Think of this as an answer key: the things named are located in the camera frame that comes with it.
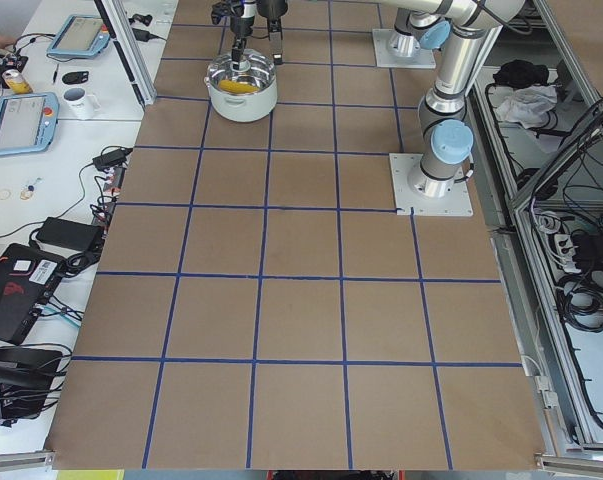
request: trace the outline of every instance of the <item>white cloth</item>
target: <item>white cloth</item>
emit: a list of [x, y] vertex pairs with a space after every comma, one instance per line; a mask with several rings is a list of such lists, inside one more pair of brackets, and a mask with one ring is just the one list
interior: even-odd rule
[[520, 123], [524, 128], [541, 127], [548, 122], [547, 112], [556, 104], [554, 87], [533, 86], [506, 97], [495, 113], [501, 122]]

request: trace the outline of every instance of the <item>white label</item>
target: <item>white label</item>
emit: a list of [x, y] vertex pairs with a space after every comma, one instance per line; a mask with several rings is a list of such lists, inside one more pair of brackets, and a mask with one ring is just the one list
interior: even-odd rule
[[30, 260], [17, 260], [16, 262], [14, 262], [13, 270], [15, 272], [27, 272], [28, 270], [30, 270], [30, 265], [32, 265], [32, 262]]
[[50, 260], [41, 260], [41, 263], [39, 263], [34, 270], [34, 273], [30, 275], [30, 281], [32, 283], [38, 283], [39, 285], [45, 285], [55, 268], [57, 268], [56, 263], [51, 262]]

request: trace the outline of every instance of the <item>yellow object in pot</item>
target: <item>yellow object in pot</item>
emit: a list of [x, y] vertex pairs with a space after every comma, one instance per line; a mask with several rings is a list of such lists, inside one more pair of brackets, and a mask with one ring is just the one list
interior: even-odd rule
[[228, 93], [254, 93], [259, 91], [259, 87], [254, 85], [226, 79], [219, 81], [219, 88]]

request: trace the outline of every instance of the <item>white cup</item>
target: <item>white cup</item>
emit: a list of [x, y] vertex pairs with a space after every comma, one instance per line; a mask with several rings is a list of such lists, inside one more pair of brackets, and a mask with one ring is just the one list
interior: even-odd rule
[[68, 107], [70, 107], [70, 110], [72, 110], [72, 113], [74, 113], [74, 116], [79, 120], [89, 120], [101, 109], [96, 95], [87, 93], [82, 88], [77, 87], [66, 90], [63, 94], [63, 99], [68, 104]]

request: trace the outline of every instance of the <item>blue joint cap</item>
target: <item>blue joint cap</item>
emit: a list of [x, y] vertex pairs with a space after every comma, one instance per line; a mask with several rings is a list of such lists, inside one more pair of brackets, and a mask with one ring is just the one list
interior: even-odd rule
[[430, 139], [434, 154], [448, 165], [456, 165], [468, 158], [473, 143], [472, 130], [459, 120], [444, 120], [434, 127]]
[[419, 40], [419, 45], [426, 50], [441, 48], [441, 45], [443, 45], [450, 36], [451, 30], [450, 22], [447, 20], [439, 22], [425, 32]]

